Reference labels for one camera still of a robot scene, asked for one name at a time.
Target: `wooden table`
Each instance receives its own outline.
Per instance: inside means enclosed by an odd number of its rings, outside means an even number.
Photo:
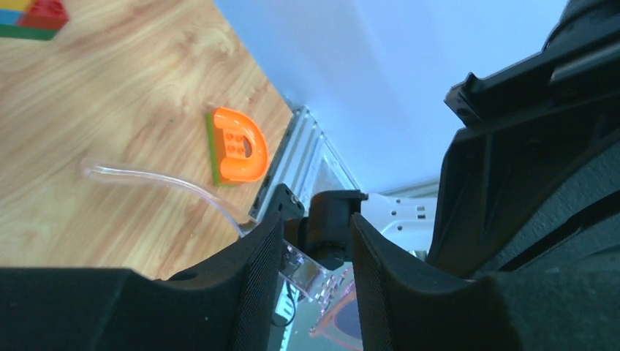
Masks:
[[[211,184],[204,115],[252,117],[271,156],[291,112],[209,0],[65,0],[52,42],[0,39],[0,265],[167,278],[235,240],[174,189],[95,184],[84,157]],[[247,211],[259,183],[218,194]]]

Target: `white robot part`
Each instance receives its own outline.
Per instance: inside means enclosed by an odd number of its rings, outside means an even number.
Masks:
[[[386,239],[412,254],[428,252],[433,240],[437,199],[368,194],[361,214]]]

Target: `white wall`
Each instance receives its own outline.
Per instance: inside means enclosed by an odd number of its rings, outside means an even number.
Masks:
[[[565,0],[216,0],[271,82],[308,106],[361,188],[439,177],[443,104],[540,50]]]

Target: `lego brick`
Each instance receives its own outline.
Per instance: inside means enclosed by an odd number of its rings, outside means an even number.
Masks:
[[[37,0],[18,22],[19,26],[59,31],[69,21],[61,0]]]
[[[213,182],[229,186],[257,181],[269,166],[267,142],[241,112],[218,107],[207,115]]]
[[[0,0],[0,9],[26,11],[34,0]]]
[[[28,28],[19,26],[7,26],[0,24],[0,37],[32,40],[52,40],[57,31],[47,29]]]
[[[15,26],[18,24],[22,14],[23,12],[21,11],[0,9],[0,24]]]

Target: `black mount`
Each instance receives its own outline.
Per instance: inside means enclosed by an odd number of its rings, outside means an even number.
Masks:
[[[335,190],[313,196],[309,215],[284,223],[284,239],[329,270],[351,261],[351,215],[368,199],[359,190]]]

